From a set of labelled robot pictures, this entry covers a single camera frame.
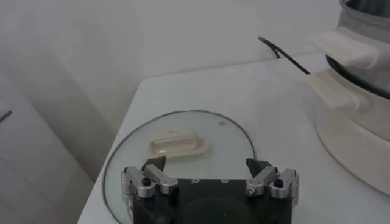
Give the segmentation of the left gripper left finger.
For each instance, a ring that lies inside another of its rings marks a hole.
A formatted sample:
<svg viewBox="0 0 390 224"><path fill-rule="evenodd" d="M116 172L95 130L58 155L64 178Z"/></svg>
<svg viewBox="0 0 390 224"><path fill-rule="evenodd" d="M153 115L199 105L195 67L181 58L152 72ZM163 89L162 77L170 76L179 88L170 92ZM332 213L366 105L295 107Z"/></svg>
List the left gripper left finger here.
<svg viewBox="0 0 390 224"><path fill-rule="evenodd" d="M122 196L151 198L157 192L171 195L178 185L178 180L163 172L165 163L166 157L159 156L148 159L141 169L135 166L125 167L121 172Z"/></svg>

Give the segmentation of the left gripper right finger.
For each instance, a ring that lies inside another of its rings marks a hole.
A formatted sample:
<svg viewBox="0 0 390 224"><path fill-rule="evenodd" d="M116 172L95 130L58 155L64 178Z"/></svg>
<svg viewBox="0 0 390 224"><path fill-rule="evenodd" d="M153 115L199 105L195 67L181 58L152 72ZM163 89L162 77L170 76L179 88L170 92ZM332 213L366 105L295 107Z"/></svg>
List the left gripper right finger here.
<svg viewBox="0 0 390 224"><path fill-rule="evenodd" d="M267 161L246 159L252 178L246 180L246 195L257 197L268 192L272 198L299 199L299 174L294 169L282 172Z"/></svg>

